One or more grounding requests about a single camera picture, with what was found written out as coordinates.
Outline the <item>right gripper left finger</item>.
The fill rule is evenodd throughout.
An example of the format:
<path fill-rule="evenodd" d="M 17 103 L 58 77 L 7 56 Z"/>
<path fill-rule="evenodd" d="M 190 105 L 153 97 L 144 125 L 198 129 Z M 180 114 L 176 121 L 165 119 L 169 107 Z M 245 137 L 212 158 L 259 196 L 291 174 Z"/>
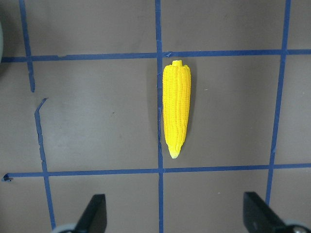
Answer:
<path fill-rule="evenodd" d="M 104 233 L 107 227 L 105 194 L 93 195 L 77 222 L 75 233 Z"/>

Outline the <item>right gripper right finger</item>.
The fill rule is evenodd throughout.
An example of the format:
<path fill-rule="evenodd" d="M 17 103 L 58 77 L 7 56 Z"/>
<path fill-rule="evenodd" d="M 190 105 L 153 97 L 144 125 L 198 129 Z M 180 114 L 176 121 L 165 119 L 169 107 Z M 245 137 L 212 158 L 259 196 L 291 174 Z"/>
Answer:
<path fill-rule="evenodd" d="M 282 220 L 256 192 L 243 194 L 243 224 L 249 233 L 309 233 L 310 228 Z"/>

